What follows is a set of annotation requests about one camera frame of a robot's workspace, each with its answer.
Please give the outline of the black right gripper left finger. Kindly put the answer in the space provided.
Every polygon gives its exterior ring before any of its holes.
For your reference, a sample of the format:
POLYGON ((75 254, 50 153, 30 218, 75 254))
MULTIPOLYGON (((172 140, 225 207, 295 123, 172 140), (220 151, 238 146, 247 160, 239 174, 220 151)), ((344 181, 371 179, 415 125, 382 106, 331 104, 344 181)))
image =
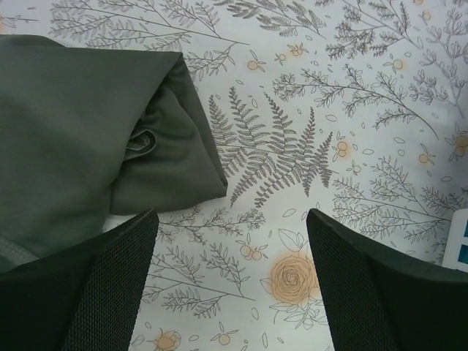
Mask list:
POLYGON ((150 210, 45 258, 2 256, 1 349, 128 350, 158 225, 150 210))

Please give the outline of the grey t shirt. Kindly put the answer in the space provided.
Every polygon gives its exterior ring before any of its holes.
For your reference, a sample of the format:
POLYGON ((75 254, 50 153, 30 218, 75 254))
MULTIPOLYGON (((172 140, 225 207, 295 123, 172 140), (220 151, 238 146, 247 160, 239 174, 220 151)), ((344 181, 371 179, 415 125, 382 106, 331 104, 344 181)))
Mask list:
POLYGON ((227 194, 179 52, 1 36, 1 270, 99 235, 109 215, 227 194))

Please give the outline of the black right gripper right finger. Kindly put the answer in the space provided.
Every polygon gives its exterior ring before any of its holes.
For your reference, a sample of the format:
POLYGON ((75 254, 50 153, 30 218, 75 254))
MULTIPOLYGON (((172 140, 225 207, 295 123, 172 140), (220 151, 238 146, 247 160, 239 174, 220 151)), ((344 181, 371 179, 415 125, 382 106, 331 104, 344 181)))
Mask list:
POLYGON ((467 349, 467 273, 392 249, 318 209, 306 226, 335 350, 467 349))

